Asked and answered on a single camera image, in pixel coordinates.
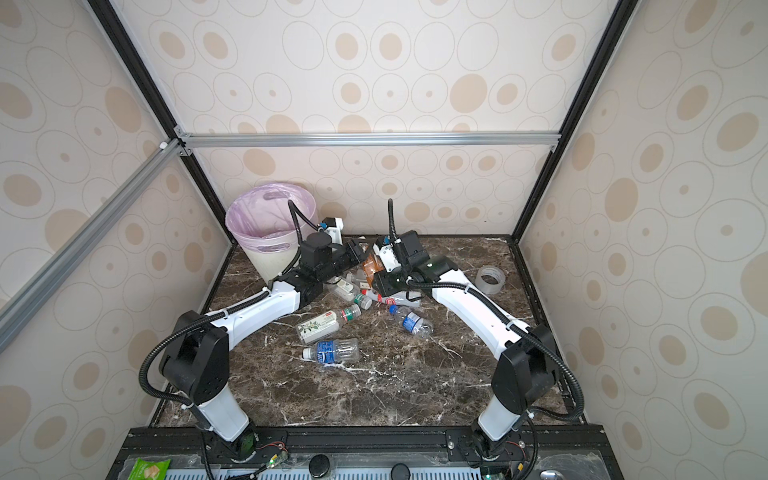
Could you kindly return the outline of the white bottle red cap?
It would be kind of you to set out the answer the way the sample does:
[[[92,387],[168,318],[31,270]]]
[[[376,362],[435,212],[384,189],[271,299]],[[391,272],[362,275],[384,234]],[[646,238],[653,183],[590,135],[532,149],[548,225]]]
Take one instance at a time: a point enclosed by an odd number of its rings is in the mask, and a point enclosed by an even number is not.
[[[421,307],[421,298],[409,298],[409,292],[398,292],[391,296],[382,296],[372,289],[363,289],[362,294],[371,300],[383,305],[397,305],[410,308]]]

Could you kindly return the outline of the small bottle blue cap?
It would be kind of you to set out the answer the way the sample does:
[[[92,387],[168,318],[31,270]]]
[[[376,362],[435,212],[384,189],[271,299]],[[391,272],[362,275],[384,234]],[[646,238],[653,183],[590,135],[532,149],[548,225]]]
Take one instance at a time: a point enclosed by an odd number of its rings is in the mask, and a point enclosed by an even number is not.
[[[428,338],[433,333],[432,323],[420,316],[410,307],[390,305],[388,307],[388,312],[405,331],[413,336]]]

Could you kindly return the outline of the white bin with purple bag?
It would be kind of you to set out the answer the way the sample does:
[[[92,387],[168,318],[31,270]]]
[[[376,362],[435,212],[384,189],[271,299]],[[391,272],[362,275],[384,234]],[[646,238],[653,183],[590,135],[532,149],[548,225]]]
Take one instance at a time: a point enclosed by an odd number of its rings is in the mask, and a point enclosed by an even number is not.
[[[298,251],[289,202],[312,222],[318,221],[312,193],[291,183],[255,187],[236,198],[226,214],[226,227],[267,282],[280,275]]]

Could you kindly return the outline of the brown coffee bottle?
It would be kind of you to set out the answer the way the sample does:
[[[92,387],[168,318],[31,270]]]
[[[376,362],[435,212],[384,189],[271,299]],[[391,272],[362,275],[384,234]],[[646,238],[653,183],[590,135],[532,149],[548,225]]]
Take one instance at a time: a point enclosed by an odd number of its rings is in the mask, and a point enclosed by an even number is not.
[[[374,251],[371,251],[368,257],[362,262],[361,269],[365,274],[370,289],[375,288],[375,275],[378,272],[386,271],[384,264]]]

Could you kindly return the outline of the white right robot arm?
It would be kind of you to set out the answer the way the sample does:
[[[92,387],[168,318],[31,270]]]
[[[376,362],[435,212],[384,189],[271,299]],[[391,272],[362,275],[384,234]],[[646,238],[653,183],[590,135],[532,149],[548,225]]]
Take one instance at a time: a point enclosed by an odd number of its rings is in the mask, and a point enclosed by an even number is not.
[[[387,215],[388,235],[374,245],[383,264],[373,275],[374,289],[383,295],[419,291],[432,298],[469,326],[497,360],[491,400],[472,427],[479,454],[495,456],[508,435],[537,414],[578,424],[584,393],[574,372],[556,353],[552,332],[544,325],[532,329],[507,313],[453,261],[430,256],[415,231],[398,233],[392,199],[387,201]],[[557,413],[536,406],[561,379],[570,389],[573,409]]]

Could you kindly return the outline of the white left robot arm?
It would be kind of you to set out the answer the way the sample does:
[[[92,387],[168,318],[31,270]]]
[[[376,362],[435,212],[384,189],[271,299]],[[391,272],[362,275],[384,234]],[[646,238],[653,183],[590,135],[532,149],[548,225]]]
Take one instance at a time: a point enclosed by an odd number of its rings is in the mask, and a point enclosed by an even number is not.
[[[138,383],[147,395],[191,410],[200,427],[213,433],[237,462],[252,457],[257,434],[229,387],[231,350],[273,321],[310,305],[332,278],[367,255],[358,241],[343,241],[340,218],[327,217],[312,228],[269,286],[215,312],[186,312],[139,368]]]

